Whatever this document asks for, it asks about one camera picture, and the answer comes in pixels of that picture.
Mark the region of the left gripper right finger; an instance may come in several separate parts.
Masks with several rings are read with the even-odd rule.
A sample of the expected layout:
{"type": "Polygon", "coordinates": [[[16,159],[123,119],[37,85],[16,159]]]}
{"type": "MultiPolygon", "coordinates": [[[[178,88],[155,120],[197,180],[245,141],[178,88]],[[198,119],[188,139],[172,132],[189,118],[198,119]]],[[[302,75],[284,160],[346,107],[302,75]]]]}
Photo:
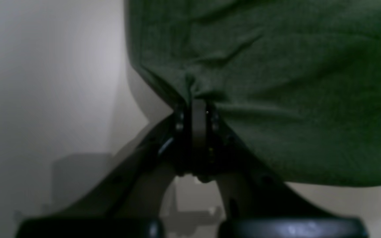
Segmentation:
{"type": "Polygon", "coordinates": [[[192,173],[218,186],[226,211],[220,238],[369,237],[359,218],[335,215],[293,191],[200,99],[192,102],[192,173]]]}

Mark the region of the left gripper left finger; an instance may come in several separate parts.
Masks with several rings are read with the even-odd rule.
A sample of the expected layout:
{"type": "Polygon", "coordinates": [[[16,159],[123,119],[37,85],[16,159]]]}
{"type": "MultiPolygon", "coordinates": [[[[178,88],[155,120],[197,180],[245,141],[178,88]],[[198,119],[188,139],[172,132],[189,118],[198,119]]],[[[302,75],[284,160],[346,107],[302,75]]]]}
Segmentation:
{"type": "Polygon", "coordinates": [[[164,194],[191,171],[191,109],[179,104],[77,202],[21,223],[17,238],[163,238],[164,194]]]}

